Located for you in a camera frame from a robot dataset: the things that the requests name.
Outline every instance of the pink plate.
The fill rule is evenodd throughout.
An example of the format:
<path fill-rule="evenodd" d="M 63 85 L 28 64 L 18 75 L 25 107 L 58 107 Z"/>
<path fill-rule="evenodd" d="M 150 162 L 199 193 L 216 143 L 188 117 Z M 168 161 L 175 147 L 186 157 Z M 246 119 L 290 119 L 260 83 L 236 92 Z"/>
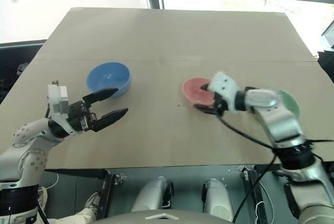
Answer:
<path fill-rule="evenodd" d="M 204 91 L 200 87 L 210 82 L 207 78 L 192 78 L 182 85 L 183 96 L 192 104 L 201 104 L 208 107 L 213 106 L 214 94 L 209 91 Z"/>

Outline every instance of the table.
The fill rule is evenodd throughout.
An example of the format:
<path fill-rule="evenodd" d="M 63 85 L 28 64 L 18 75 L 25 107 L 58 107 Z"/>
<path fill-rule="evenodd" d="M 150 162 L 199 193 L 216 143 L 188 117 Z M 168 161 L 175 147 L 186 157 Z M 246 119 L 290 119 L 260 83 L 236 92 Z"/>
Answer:
<path fill-rule="evenodd" d="M 183 81 L 219 70 L 241 87 L 289 92 L 299 102 L 307 136 L 334 138 L 334 87 L 284 14 L 73 8 L 1 105 L 6 120 L 0 131 L 8 142 L 1 142 L 0 152 L 16 128 L 45 114 L 47 84 L 59 80 L 75 102 L 89 93 L 89 71 L 107 61 L 129 67 L 131 88 L 92 111 L 101 116 L 129 107 L 128 113 L 98 133 L 66 138 L 52 149 L 47 168 L 268 163 L 270 151 L 183 100 Z M 226 120 L 268 142 L 252 115 L 227 113 Z M 329 143 L 316 148 L 325 160 L 333 151 Z"/>

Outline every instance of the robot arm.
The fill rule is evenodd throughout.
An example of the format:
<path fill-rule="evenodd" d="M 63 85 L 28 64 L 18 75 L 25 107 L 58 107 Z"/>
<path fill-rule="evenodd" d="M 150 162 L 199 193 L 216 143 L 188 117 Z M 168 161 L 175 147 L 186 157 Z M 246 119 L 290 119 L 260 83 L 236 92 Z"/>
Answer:
<path fill-rule="evenodd" d="M 37 216 L 38 184 L 52 147 L 69 135 L 95 132 L 122 118 L 127 108 L 100 119 L 91 113 L 92 103 L 104 100 L 118 89 L 103 89 L 68 104 L 66 87 L 48 85 L 48 114 L 25 124 L 13 135 L 11 145 L 0 156 L 0 223 L 34 223 Z"/>
<path fill-rule="evenodd" d="M 284 107 L 281 96 L 271 90 L 242 91 L 224 73 L 217 73 L 208 90 L 223 99 L 232 113 L 256 114 L 264 127 L 273 151 L 282 162 L 281 170 L 290 182 L 284 187 L 289 207 L 300 223 L 327 223 L 334 219 L 334 188 L 312 153 L 299 121 Z"/>

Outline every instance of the sneaker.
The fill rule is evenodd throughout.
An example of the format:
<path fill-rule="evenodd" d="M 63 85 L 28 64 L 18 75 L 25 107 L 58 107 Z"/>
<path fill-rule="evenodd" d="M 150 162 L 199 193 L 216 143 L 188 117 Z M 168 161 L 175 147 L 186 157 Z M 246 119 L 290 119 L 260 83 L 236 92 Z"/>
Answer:
<path fill-rule="evenodd" d="M 38 203 L 40 204 L 43 211 L 45 211 L 47 202 L 47 191 L 45 186 L 38 187 Z"/>
<path fill-rule="evenodd" d="M 100 203 L 100 193 L 93 193 L 85 203 L 85 208 L 90 208 L 93 210 L 94 214 L 98 213 L 99 203 Z"/>

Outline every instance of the floor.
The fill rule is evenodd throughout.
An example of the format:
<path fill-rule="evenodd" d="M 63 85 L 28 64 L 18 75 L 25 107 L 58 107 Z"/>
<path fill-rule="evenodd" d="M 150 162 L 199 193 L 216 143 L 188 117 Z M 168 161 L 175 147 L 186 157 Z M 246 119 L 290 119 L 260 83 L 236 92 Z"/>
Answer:
<path fill-rule="evenodd" d="M 136 195 L 150 180 L 158 176 L 165 176 L 174 183 L 174 209 L 202 211 L 202 184 L 210 179 L 221 180 L 227 187 L 234 210 L 245 195 L 245 184 L 238 166 L 194 166 L 194 167 L 163 167 L 163 168 L 135 168 L 113 169 L 115 174 L 126 172 L 126 181 L 115 187 L 108 216 L 115 216 L 129 212 Z M 56 174 L 44 173 L 41 185 L 50 186 L 56 181 Z M 297 223 L 291 215 L 283 193 L 285 179 L 277 178 L 267 173 L 262 179 L 267 188 L 275 209 L 274 223 Z M 91 178 L 80 178 L 69 175 L 59 175 L 59 182 L 48 190 L 49 199 L 46 205 L 48 218 L 62 218 L 73 215 L 82 210 L 86 199 L 102 187 L 102 181 Z M 268 199 L 264 195 L 268 221 L 271 223 L 272 213 Z M 236 223 L 254 223 L 255 214 L 252 199 L 248 199 Z"/>

